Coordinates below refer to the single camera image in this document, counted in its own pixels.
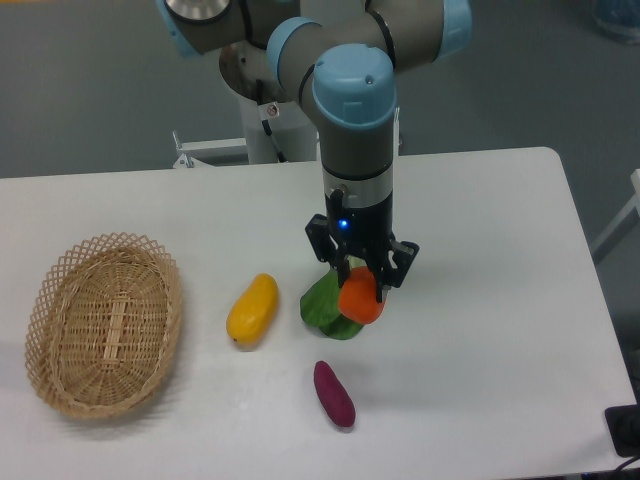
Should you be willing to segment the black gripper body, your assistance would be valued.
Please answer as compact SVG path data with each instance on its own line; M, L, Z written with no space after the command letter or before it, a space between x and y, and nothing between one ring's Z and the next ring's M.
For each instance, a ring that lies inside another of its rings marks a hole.
M391 263L390 289L399 288L419 252L415 243L396 240L392 231L393 196L364 208L347 205L346 191L325 198L326 213L314 215L305 227L318 261L335 268L338 249L365 262Z

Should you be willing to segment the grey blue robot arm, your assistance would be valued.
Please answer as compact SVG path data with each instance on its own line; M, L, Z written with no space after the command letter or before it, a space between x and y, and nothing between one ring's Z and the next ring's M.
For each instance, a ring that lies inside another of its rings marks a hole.
M318 260L351 275L351 258L374 278L377 301L403 283L419 248L392 230L395 77L467 46L466 1L368 1L325 26L297 1L161 1L177 46L190 55L247 42L262 51L278 88L315 126L326 211L306 233Z

